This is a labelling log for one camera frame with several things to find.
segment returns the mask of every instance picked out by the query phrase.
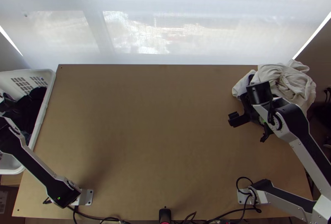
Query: wooden table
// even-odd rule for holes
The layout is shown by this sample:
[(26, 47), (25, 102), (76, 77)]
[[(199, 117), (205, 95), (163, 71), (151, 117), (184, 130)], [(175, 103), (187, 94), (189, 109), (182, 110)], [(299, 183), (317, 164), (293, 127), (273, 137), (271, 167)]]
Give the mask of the wooden table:
[[(34, 151), (56, 173), (94, 189), (80, 211), (125, 220), (156, 220), (167, 206), (174, 219), (197, 211), (211, 219), (242, 208), (235, 181), (272, 180), (311, 199), (305, 171), (277, 137), (237, 128), (242, 112), (233, 85), (253, 66), (60, 65)], [(44, 187), (24, 172), (13, 215), (71, 219), (69, 209), (43, 205)], [(284, 217), (262, 206), (245, 218)], [(229, 215), (241, 216), (241, 212)]]

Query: white cloth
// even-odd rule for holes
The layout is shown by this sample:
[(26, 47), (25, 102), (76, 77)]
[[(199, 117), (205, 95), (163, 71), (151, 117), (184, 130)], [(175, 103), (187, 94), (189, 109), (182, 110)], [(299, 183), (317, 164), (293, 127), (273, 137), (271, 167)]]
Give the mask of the white cloth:
[(245, 93), (248, 76), (255, 73), (250, 84), (269, 81), (273, 94), (299, 105), (306, 114), (316, 97), (316, 83), (306, 74), (308, 71), (308, 66), (295, 60), (290, 60), (286, 65), (259, 65), (257, 71), (251, 70), (236, 83), (232, 95), (238, 98)]

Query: sheer curtain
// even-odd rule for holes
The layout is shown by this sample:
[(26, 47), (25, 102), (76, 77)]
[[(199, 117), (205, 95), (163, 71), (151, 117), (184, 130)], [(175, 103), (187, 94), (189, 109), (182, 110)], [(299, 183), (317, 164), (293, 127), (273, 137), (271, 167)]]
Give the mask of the sheer curtain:
[(0, 26), (32, 68), (59, 63), (286, 62), (330, 0), (0, 0)]

